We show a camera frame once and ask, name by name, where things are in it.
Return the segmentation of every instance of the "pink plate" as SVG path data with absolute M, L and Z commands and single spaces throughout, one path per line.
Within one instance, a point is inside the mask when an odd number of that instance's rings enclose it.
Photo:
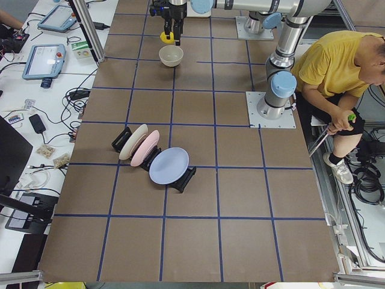
M 140 166 L 144 159 L 150 154 L 151 150 L 158 144 L 159 131 L 155 130 L 149 134 L 148 137 L 140 144 L 136 153 L 131 159 L 130 165 L 132 167 Z

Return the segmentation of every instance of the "white desk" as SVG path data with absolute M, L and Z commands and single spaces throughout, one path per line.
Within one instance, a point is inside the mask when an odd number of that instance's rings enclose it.
M 95 22 L 102 22 L 110 26 L 117 3 L 118 0 L 107 0 L 105 2 L 91 3 L 89 12 L 92 20 Z M 60 1 L 59 3 L 54 3 L 52 0 L 39 0 L 32 12 L 47 14 L 58 4 L 67 5 L 67 2 Z M 28 17 L 27 21 L 30 21 L 31 19 L 42 19 L 42 16 L 32 14 Z M 23 108 L 25 99 L 35 99 L 35 107 L 45 111 L 50 119 L 54 122 L 58 122 L 60 120 L 61 112 L 64 109 L 64 106 L 62 105 L 62 98 L 65 92 L 71 88 L 78 87 L 80 83 L 82 83 L 82 81 L 85 79 L 85 77 L 91 74 L 97 68 L 97 66 L 93 60 L 93 57 L 77 59 L 72 52 L 70 45 L 67 46 L 67 37 L 77 36 L 80 37 L 82 41 L 85 40 L 85 37 L 80 28 L 67 31 L 66 33 L 56 33 L 53 31 L 38 30 L 37 24 L 38 21 L 31 21 L 29 23 L 29 28 L 26 30 L 26 33 L 30 34 L 30 37 L 21 50 L 21 53 L 16 54 L 13 62 L 26 61 L 32 45 L 62 43 L 66 46 L 67 55 L 61 74 L 59 74 L 58 78 L 53 80 L 51 88 L 43 89 L 40 87 L 41 80 L 39 79 L 28 81 L 22 79 L 24 65 L 15 65 L 5 69 L 0 75 L 0 89 L 4 91 L 3 95 L 0 97 L 0 115 L 5 116 L 11 110 L 18 110 Z M 104 46 L 107 39 L 108 30 L 98 30 L 97 34 L 101 44 Z M 7 54 L 6 57 L 10 59 L 12 55 Z M 9 62 L 3 58 L 0 61 L 0 68 L 3 68 L 7 64 L 9 64 Z M 93 81 L 94 76 L 91 76 L 82 86 L 91 88 Z M 72 116 L 66 121 L 68 125 L 71 121 L 77 120 L 78 118 L 78 113 L 75 112 L 73 108 L 70 108 L 70 110 L 72 112 Z M 33 131 L 32 126 L 28 120 L 30 115 L 37 113 L 42 118 L 42 121 L 47 129 L 44 132 L 46 141 L 50 140 L 55 135 L 67 133 L 69 129 L 62 123 L 50 123 L 46 116 L 40 111 L 22 111 L 22 113 L 24 115 L 24 120 L 15 123 L 14 127 L 20 127 L 22 124 L 20 128 L 17 128 L 17 130 L 33 145 L 33 151 L 28 161 L 28 165 L 53 165 L 52 160 L 54 158 L 57 158 L 65 153 L 72 153 L 74 144 L 69 143 L 69 137 L 59 136 L 50 142 L 50 145 L 54 146 L 56 149 L 50 159 L 46 159 L 45 157 L 37 154 L 36 150 L 38 147 L 40 147 L 40 145 L 43 144 L 43 139 L 40 135 Z M 30 173 L 32 171 L 32 169 L 25 169 L 23 174 Z M 60 192 L 64 181 L 63 174 L 59 170 L 50 170 L 50 176 L 51 177 L 49 178 L 49 182 L 45 185 L 45 187 Z M 43 175 L 36 174 L 36 178 L 38 180 L 43 179 L 44 177 L 45 176 Z M 53 191 L 37 192 L 41 194 L 57 196 L 57 194 L 55 194 Z M 16 195 L 17 193 L 14 192 L 11 196 L 15 197 Z M 12 210 L 4 208 L 2 213 L 10 216 Z M 5 229 L 7 220 L 8 218 L 0 216 L 0 248 L 2 248 L 0 258 L 0 273 L 10 273 L 12 271 L 13 264 L 24 235 L 23 232 Z M 0 289 L 5 288 L 6 285 L 0 285 Z
M 91 3 L 89 12 L 92 20 L 95 22 L 101 22 L 108 26 L 111 26 L 112 18 L 113 18 L 117 3 L 118 3 L 118 0 L 107 0 L 105 2 L 100 2 L 100 3 L 98 2 Z M 66 1 L 60 1 L 59 3 L 54 3 L 52 0 L 40 0 L 32 12 L 46 15 L 58 4 L 68 5 Z M 85 37 L 83 35 L 82 30 L 80 28 L 74 29 L 76 27 L 79 27 L 79 24 L 75 23 L 70 28 L 74 30 L 68 30 L 65 33 L 59 33 L 55 31 L 37 29 L 37 24 L 42 18 L 43 18 L 42 16 L 35 15 L 35 14 L 32 14 L 27 18 L 26 23 L 29 22 L 29 27 L 26 29 L 25 32 L 29 34 L 29 39 L 24 44 L 21 52 L 15 55 L 15 58 L 12 62 L 27 61 L 32 45 L 61 43 L 66 47 L 66 51 L 67 51 L 66 59 L 65 59 L 61 73 L 86 74 L 86 75 L 92 73 L 97 68 L 93 57 L 77 59 L 75 57 L 75 54 L 72 52 L 71 45 L 70 44 L 67 45 L 67 38 L 69 37 L 80 37 L 81 41 L 85 41 Z M 97 30 L 97 35 L 99 37 L 99 40 L 102 46 L 104 46 L 106 43 L 108 31 L 109 31 L 108 29 Z M 11 60 L 12 54 L 6 54 L 5 57 Z M 10 62 L 7 62 L 3 58 L 0 61 L 0 69 L 9 63 Z M 8 69 L 23 71 L 24 65 L 15 65 L 15 66 L 9 67 Z
M 59 75 L 59 77 L 53 81 L 52 87 L 50 89 L 43 89 L 40 87 L 40 80 L 26 81 L 22 79 L 21 76 L 22 72 L 20 71 L 5 70 L 2 72 L 0 77 L 0 87 L 3 89 L 4 93 L 0 97 L 0 115 L 5 116 L 8 114 L 7 111 L 9 110 L 22 108 L 24 105 L 24 100 L 28 98 L 35 99 L 35 106 L 47 112 L 50 119 L 54 122 L 60 120 L 60 114 L 64 109 L 63 105 L 61 104 L 64 93 L 72 87 L 79 86 L 85 78 L 85 76 L 79 75 Z M 94 76 L 89 77 L 89 79 L 84 83 L 83 87 L 91 88 L 93 81 Z M 77 120 L 78 118 L 78 113 L 75 112 L 73 108 L 70 110 L 72 112 L 72 116 L 66 121 L 67 124 L 73 120 Z M 40 145 L 43 144 L 43 139 L 40 135 L 33 131 L 32 126 L 28 120 L 28 117 L 35 113 L 40 115 L 45 124 L 45 127 L 47 128 L 47 130 L 44 132 L 46 141 L 57 134 L 67 133 L 69 130 L 63 124 L 54 125 L 50 123 L 46 116 L 39 111 L 23 111 L 25 119 L 13 125 L 16 128 L 19 127 L 22 123 L 22 127 L 17 128 L 17 131 L 19 131 L 34 147 L 32 155 L 29 158 L 28 165 L 53 165 L 52 160 L 54 158 L 59 157 L 65 153 L 71 154 L 73 143 L 69 143 L 69 138 L 67 136 L 57 137 L 50 143 L 50 145 L 56 149 L 50 159 L 37 154 L 36 150 Z M 32 169 L 25 169 L 23 174 L 32 171 Z M 44 180 L 44 176 L 38 175 L 39 174 L 36 174 L 38 179 L 42 178 Z M 50 175 L 51 177 L 49 182 L 45 185 L 45 187 L 60 191 L 64 181 L 63 174 L 59 170 L 50 170 Z M 57 196 L 57 194 L 51 191 L 37 192 L 41 194 Z M 10 216 L 12 210 L 4 208 L 2 213 Z M 4 229 L 7 220 L 8 218 L 0 216 L 0 248 L 2 248 L 2 256 L 0 258 L 0 273 L 10 273 L 12 271 L 14 260 L 19 251 L 22 237 L 24 235 L 23 232 Z

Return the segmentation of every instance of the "white plate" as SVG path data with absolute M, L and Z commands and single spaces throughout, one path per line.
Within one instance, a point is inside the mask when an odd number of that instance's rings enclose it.
M 157 184 L 171 184 L 186 172 L 188 161 L 188 153 L 184 149 L 166 149 L 152 161 L 150 178 Z
M 119 154 L 119 159 L 127 160 L 130 158 L 133 151 L 136 150 L 140 144 L 140 141 L 147 135 L 148 132 L 149 129 L 145 123 L 139 126 L 123 146 Z

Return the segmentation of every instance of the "white cable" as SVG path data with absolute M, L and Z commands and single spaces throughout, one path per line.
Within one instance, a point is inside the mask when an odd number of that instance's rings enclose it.
M 34 176 L 35 173 L 44 173 L 46 175 L 46 179 L 41 184 L 38 184 L 38 179 Z M 35 172 L 32 172 L 32 173 L 29 173 L 29 176 L 33 180 L 33 183 L 30 183 L 28 185 L 29 188 L 42 188 L 48 183 L 49 178 L 51 177 L 51 174 L 49 173 L 48 170 L 41 169 L 41 170 L 36 170 Z

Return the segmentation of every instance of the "screen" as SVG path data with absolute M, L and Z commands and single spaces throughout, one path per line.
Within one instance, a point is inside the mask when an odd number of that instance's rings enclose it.
M 11 195 L 29 160 L 32 145 L 0 117 L 0 193 Z
M 27 75 L 45 75 L 52 73 L 58 46 L 38 46 L 34 48 Z
M 42 24 L 53 27 L 62 27 L 63 24 L 71 17 L 72 9 L 70 7 L 58 6 L 55 11 L 47 17 Z

